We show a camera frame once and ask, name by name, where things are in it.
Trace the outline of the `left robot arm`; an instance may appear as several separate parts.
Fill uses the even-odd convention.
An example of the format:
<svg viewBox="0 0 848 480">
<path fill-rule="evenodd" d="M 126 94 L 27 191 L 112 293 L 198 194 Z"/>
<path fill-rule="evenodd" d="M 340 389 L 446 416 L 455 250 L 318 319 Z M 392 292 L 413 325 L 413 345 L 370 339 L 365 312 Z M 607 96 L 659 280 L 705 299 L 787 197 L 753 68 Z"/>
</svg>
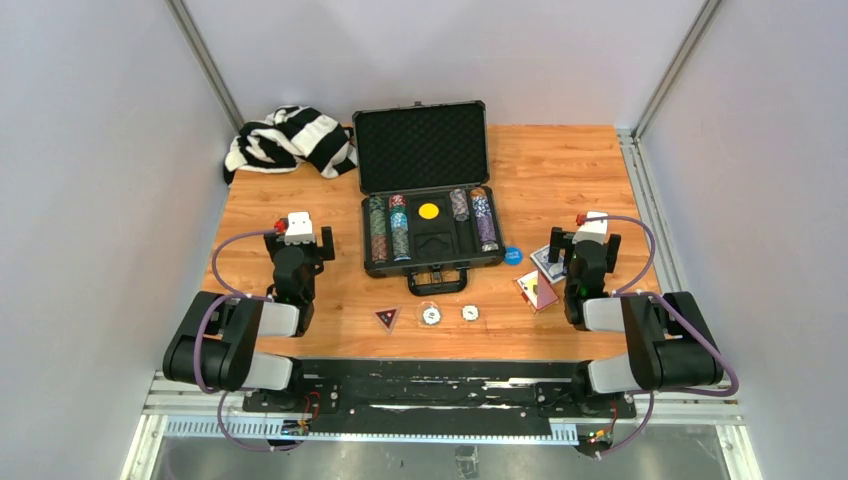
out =
<svg viewBox="0 0 848 480">
<path fill-rule="evenodd" d="M 306 386 L 296 359 L 263 353 L 261 337 L 301 337 L 314 314 L 315 278 L 335 258 L 331 227 L 318 233 L 281 221 L 259 230 L 273 266 L 272 283 L 253 295 L 224 283 L 223 293 L 198 292 L 162 360 L 166 379 L 193 384 L 204 393 L 268 390 L 283 413 L 298 411 Z"/>
</svg>

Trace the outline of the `grey white one chip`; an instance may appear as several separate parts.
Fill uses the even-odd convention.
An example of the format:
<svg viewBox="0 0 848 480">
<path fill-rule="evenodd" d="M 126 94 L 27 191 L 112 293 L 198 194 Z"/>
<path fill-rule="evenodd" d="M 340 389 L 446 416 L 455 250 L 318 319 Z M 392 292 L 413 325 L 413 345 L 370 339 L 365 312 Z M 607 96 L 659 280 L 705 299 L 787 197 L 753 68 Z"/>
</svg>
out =
<svg viewBox="0 0 848 480">
<path fill-rule="evenodd" d="M 467 322 L 474 322 L 479 319 L 480 311 L 475 305 L 465 305 L 461 309 L 461 316 Z"/>
</svg>

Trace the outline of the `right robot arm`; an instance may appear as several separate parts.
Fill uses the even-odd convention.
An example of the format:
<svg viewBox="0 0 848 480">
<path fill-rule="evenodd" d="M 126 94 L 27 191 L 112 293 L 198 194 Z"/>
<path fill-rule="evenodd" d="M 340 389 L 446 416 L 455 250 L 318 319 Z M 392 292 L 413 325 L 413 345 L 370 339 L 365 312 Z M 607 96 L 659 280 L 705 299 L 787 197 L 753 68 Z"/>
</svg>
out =
<svg viewBox="0 0 848 480">
<path fill-rule="evenodd" d="M 614 270 L 621 238 L 586 228 L 551 230 L 550 261 L 565 272 L 568 322 L 579 330 L 618 332 L 625 353 L 581 362 L 572 379 L 571 400 L 582 415 L 595 417 L 612 397 L 625 393 L 677 391 L 718 396 L 715 385 L 728 378 L 724 395 L 734 394 L 738 378 L 718 350 L 700 308 L 689 292 L 615 292 L 605 289 Z"/>
</svg>

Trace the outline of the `blue white ten chip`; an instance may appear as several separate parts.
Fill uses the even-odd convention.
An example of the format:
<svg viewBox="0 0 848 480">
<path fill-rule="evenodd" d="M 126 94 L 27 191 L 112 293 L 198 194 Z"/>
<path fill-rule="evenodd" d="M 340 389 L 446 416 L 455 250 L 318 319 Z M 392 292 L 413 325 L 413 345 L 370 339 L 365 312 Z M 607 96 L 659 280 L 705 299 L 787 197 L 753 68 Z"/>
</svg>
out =
<svg viewBox="0 0 848 480">
<path fill-rule="evenodd" d="M 416 309 L 416 318 L 426 326 L 438 325 L 442 318 L 440 307 L 434 302 L 422 302 Z"/>
</svg>

